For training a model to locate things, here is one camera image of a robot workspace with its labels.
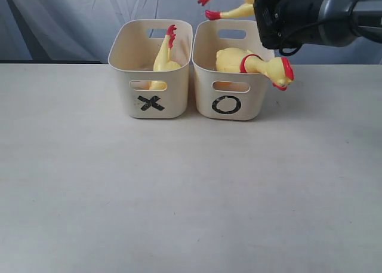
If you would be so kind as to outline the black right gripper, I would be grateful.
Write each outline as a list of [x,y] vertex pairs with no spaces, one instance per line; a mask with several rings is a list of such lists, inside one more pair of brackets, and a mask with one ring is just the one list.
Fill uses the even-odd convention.
[[319,44],[318,26],[322,0],[280,0],[277,5],[283,46]]

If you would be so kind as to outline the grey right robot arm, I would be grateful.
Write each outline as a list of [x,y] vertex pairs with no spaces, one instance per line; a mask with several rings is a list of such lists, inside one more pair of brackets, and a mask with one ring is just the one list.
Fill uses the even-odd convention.
[[280,48],[345,47],[357,38],[381,42],[381,0],[280,0]]

